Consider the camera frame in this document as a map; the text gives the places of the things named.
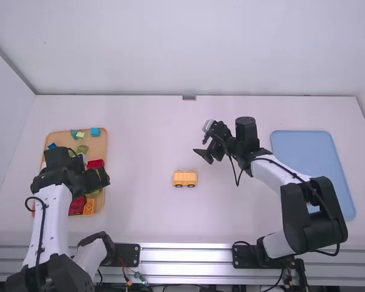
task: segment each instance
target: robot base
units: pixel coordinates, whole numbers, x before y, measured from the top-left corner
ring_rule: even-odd
[[[236,245],[232,249],[232,265],[235,269],[282,269],[294,268],[294,256],[266,259],[259,253],[256,245]]]
[[[115,243],[115,256],[112,264],[102,266],[122,266],[122,261],[129,268],[139,265],[141,246],[131,243]]]

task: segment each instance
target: teal toy block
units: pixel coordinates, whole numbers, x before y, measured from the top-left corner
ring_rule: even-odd
[[[55,144],[55,143],[51,143],[49,146],[47,146],[47,147],[49,147],[49,149],[53,149],[53,148],[56,148],[57,147],[57,145]]]
[[[71,135],[72,135],[72,137],[73,137],[73,139],[75,139],[75,140],[78,140],[78,138],[77,138],[77,133],[78,133],[78,131],[77,130],[71,130]]]
[[[100,128],[91,128],[92,137],[100,137]]]

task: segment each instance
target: metal rail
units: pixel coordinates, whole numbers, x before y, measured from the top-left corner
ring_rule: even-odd
[[[280,270],[234,269],[231,245],[141,243],[137,268],[150,283],[272,284]],[[0,281],[21,269],[27,246],[0,246]],[[336,257],[308,253],[305,261],[310,285],[365,286],[365,248],[343,246]],[[125,283],[121,268],[101,267],[105,282]]]

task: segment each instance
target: blue toy block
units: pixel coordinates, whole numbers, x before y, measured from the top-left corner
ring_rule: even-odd
[[[100,137],[100,129],[99,128],[91,128],[91,136],[92,137]]]
[[[47,146],[47,147],[49,147],[49,149],[53,149],[53,148],[56,148],[57,147],[57,145],[55,145],[55,143],[51,143],[49,146]]]

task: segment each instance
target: white tabletop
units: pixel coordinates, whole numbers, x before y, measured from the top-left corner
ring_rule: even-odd
[[[32,217],[24,207],[51,131],[104,127],[111,185],[101,213],[70,218],[72,240],[107,231],[116,242],[231,243],[255,241],[282,228],[279,197],[243,175],[235,186],[228,159],[207,164],[201,148],[205,120],[257,121],[261,146],[274,130],[331,133],[357,215],[349,243],[365,245],[365,120],[354,97],[39,96],[32,107],[0,191],[0,243],[26,245]],[[198,186],[176,189],[175,170],[196,170]]]

